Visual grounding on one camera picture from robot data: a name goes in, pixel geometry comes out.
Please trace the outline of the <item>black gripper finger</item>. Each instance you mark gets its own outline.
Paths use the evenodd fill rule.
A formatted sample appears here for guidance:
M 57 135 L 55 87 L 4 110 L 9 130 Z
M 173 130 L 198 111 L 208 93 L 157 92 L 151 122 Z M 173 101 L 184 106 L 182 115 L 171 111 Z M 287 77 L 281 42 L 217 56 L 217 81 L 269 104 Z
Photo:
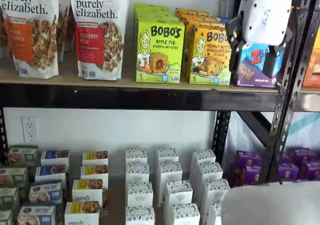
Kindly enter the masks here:
M 262 69 L 262 73 L 268 78 L 272 77 L 277 58 L 280 56 L 281 52 L 286 49 L 287 45 L 292 39 L 292 36 L 293 36 L 292 30 L 289 27 L 287 27 L 284 33 L 283 41 L 277 46 L 274 46 L 274 45 L 268 46 L 269 53 L 267 53 L 265 56 L 264 66 Z
M 244 12 L 240 11 L 236 17 L 225 24 L 227 40 L 231 47 L 229 70 L 234 77 L 237 76 L 242 50 L 246 44 L 246 41 L 243 39 L 243 19 Z

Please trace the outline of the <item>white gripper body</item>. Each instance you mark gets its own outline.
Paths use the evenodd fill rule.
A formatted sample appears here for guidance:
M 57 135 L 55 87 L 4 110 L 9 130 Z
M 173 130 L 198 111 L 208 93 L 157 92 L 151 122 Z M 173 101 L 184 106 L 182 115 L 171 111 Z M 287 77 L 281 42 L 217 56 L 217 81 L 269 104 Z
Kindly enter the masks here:
M 279 46 L 285 37 L 292 0 L 241 0 L 242 38 L 246 43 Z

